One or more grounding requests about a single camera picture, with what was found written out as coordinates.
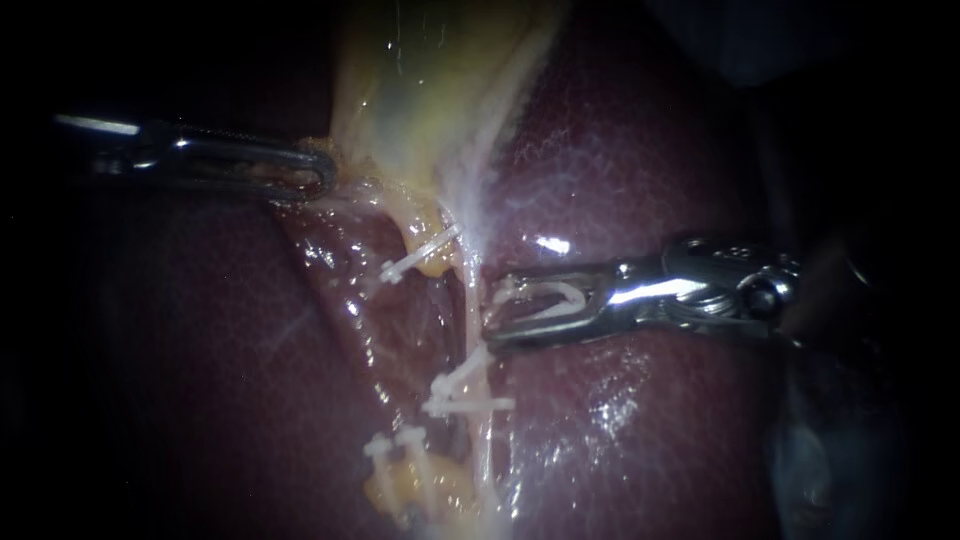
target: dark background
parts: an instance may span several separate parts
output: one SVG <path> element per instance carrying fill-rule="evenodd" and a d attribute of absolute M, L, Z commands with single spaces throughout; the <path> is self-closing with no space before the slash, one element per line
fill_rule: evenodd
<path fill-rule="evenodd" d="M 802 24 L 778 42 L 813 52 L 788 50 L 777 69 L 769 54 L 774 46 L 765 45 L 764 32 L 751 30 L 779 24 L 774 21 L 780 17 L 767 13 L 772 8 L 751 8 L 756 4 L 751 2 L 685 4 L 690 9 L 660 9 L 661 23 L 703 71 L 705 84 L 719 88 L 723 106 L 752 126 L 753 158 L 765 182 L 776 241 L 803 251 L 828 231 L 879 208 L 884 228 L 878 226 L 876 234 L 896 247 L 912 242 L 919 235 L 913 201 L 923 193 L 918 177 L 925 161 L 919 134 L 910 126 L 920 114 L 923 98 L 915 96 L 926 77 L 919 75 L 923 56 L 916 52 L 910 17 L 867 3 L 772 2 L 791 13 L 802 11 L 798 6 L 816 8 L 807 19 L 787 17 Z M 839 7 L 824 14 L 826 4 Z M 328 8 L 196 11 L 171 6 L 162 13 L 58 12 L 41 17 L 47 21 L 42 30 L 8 47 L 15 75 L 8 82 L 9 115 L 17 127 L 8 146 L 15 174 L 6 183 L 8 195 L 0 197 L 8 287 L 0 342 L 7 502 L 0 516 L 25 526 L 22 536 L 57 529 L 144 537 L 162 529 L 124 480 L 123 452 L 111 443 L 122 434 L 114 431 L 109 404 L 97 392 L 101 375 L 85 358 L 92 345 L 82 325 L 84 291 L 76 286 L 85 253 L 76 230 L 76 193 L 61 181 L 68 162 L 61 158 L 70 148 L 50 132 L 50 115 L 147 115 L 286 138 L 326 131 L 324 81 L 335 18 Z M 824 17 L 834 22 L 824 24 Z M 684 18 L 699 22 L 684 26 Z M 717 19 L 750 22 L 721 31 L 710 23 Z M 677 28 L 699 33 L 691 37 Z M 830 32 L 835 36 L 824 36 Z M 803 37 L 809 35 L 819 36 L 811 38 L 819 45 L 809 45 Z M 744 36 L 755 43 L 724 48 Z M 720 49 L 741 52 L 711 54 Z M 764 52 L 763 58 L 752 58 L 751 50 Z M 876 266 L 895 273 L 901 259 L 888 254 Z M 885 342 L 890 354 L 916 353 L 919 340 L 912 328 L 899 320 L 893 328 Z M 922 427 L 932 423 L 927 406 L 932 390 L 920 360 L 900 362 L 897 377 L 911 455 L 932 469 L 943 463 L 926 453 L 932 445 L 924 444 Z M 939 496 L 922 483 L 925 470 L 912 469 L 910 527 L 936 515 L 936 500 L 930 499 Z"/>

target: moist tissue surface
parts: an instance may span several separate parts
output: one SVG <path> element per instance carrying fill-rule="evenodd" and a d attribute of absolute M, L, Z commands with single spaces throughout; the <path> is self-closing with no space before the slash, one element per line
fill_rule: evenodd
<path fill-rule="evenodd" d="M 97 302 L 137 481 L 190 536 L 775 535 L 755 352 L 480 339 L 492 276 L 748 225 L 691 74 L 642 21 L 461 4 L 348 13 L 330 197 L 97 210 L 126 227 Z"/>

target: white fibrous tissue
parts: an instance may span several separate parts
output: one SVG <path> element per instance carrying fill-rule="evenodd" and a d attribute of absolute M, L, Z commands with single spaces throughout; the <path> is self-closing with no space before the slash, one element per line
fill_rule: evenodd
<path fill-rule="evenodd" d="M 563 300 L 547 309 L 531 315 L 517 317 L 513 320 L 535 320 L 569 315 L 581 311 L 587 305 L 586 295 L 583 294 L 583 291 L 562 281 L 523 285 L 521 287 L 517 287 L 516 284 L 512 282 L 504 283 L 503 286 L 493 294 L 493 304 L 502 306 L 507 302 L 523 301 L 537 296 L 547 296 L 549 294 L 559 294 L 563 296 Z"/>

